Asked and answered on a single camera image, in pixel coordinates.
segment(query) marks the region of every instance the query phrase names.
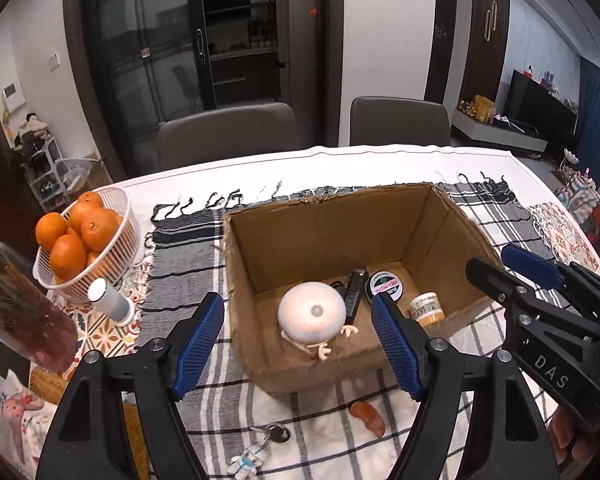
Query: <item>light switch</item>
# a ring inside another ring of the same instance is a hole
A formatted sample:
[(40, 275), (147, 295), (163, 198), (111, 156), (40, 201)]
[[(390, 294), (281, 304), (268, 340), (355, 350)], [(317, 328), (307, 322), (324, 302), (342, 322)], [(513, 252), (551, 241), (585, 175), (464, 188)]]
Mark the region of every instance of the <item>light switch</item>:
[(58, 57), (58, 53), (56, 52), (49, 58), (49, 70), (53, 71), (60, 66), (60, 58)]

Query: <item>glass vase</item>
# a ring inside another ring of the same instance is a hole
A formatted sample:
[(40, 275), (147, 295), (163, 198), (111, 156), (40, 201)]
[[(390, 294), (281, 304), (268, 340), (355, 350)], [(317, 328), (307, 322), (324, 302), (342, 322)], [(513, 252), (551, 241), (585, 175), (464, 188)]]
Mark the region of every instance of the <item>glass vase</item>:
[(0, 252), (0, 341), (47, 370), (62, 373), (74, 360), (74, 322)]

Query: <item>blue textured pad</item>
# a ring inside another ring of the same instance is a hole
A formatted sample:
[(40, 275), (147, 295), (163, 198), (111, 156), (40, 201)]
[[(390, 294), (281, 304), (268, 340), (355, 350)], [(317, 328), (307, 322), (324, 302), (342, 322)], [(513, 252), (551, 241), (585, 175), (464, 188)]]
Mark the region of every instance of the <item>blue textured pad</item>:
[(530, 253), (514, 244), (507, 244), (500, 253), (502, 263), (509, 269), (522, 274), (526, 279), (537, 283), (542, 288), (551, 290), (563, 285), (558, 268), (551, 262)]
[(224, 302), (216, 296), (178, 358), (178, 375), (172, 388), (177, 399), (184, 398), (198, 384), (223, 323)]
[(420, 382), (416, 356), (380, 296), (374, 296), (371, 301), (371, 322), (398, 380), (398, 386), (414, 399), (420, 397), (424, 386)]

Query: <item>keychain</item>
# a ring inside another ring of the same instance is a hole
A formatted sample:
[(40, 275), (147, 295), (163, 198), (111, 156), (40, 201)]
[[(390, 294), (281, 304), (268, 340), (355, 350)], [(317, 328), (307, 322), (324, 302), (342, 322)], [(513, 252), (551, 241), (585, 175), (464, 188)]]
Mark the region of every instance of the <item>keychain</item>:
[(244, 449), (241, 456), (231, 457), (226, 469), (230, 475), (234, 476), (235, 480), (246, 480), (257, 475), (258, 468), (262, 467), (271, 456), (269, 449), (267, 449), (269, 442), (283, 444), (291, 438), (289, 430), (275, 422), (264, 428), (251, 426), (249, 429), (264, 434), (264, 442), (262, 444), (251, 444)]

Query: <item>human hand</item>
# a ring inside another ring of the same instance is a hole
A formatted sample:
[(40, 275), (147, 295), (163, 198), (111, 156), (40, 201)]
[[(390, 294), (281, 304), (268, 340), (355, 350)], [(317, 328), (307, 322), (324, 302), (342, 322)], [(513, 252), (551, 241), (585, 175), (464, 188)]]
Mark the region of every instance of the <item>human hand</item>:
[[(576, 433), (569, 413), (562, 406), (558, 406), (558, 409), (555, 410), (547, 431), (551, 446), (554, 448), (555, 460), (561, 464), (567, 458), (569, 444), (573, 441)], [(598, 434), (579, 433), (576, 443), (571, 449), (571, 456), (578, 462), (587, 463), (593, 458), (599, 447), (600, 436)]]

